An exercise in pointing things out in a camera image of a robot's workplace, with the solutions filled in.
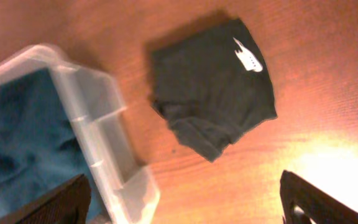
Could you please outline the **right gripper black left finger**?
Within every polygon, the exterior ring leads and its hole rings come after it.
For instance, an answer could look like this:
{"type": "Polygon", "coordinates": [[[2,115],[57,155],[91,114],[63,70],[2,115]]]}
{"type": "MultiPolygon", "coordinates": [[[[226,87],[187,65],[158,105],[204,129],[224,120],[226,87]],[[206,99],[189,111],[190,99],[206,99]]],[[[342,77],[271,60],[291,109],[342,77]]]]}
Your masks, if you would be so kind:
{"type": "Polygon", "coordinates": [[[91,203],[91,187],[80,174],[0,218],[0,224],[85,224],[91,203]]]}

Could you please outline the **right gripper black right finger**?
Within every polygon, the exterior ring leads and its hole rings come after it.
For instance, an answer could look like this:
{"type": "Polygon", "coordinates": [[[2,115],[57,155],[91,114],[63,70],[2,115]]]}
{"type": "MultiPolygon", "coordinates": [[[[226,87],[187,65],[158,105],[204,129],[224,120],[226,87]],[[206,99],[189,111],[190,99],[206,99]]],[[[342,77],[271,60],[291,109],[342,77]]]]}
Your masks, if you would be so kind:
{"type": "Polygon", "coordinates": [[[358,224],[357,212],[287,170],[280,178],[280,198],[285,224],[358,224]]]}

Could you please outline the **navy blue shirt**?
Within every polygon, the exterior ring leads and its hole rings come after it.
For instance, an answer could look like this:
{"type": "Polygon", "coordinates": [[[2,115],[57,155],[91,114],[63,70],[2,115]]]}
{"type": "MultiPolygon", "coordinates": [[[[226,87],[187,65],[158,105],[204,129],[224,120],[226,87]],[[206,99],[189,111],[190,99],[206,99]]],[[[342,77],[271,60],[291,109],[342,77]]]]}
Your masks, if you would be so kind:
{"type": "Polygon", "coordinates": [[[78,174],[92,189],[92,220],[104,206],[49,69],[0,85],[0,218],[78,174]]]}

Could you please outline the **black shirt white logo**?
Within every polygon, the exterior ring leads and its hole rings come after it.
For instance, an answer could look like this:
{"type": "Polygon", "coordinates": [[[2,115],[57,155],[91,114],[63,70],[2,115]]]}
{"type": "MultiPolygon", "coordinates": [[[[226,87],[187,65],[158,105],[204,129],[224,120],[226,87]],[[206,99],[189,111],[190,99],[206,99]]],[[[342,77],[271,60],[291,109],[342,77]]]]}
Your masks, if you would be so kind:
{"type": "Polygon", "coordinates": [[[241,19],[153,51],[152,68],[156,112],[207,161],[277,117],[267,64],[241,19]]]}

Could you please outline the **clear plastic storage bin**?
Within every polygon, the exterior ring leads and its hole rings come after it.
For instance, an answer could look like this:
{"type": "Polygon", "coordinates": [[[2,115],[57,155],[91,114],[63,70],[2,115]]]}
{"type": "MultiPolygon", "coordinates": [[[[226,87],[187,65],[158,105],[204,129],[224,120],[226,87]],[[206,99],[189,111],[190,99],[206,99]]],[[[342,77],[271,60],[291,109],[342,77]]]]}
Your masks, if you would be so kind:
{"type": "Polygon", "coordinates": [[[70,60],[58,47],[28,46],[0,63],[0,85],[40,68],[50,70],[65,111],[113,223],[151,223],[160,190],[127,140],[120,89],[109,74],[70,60]]]}

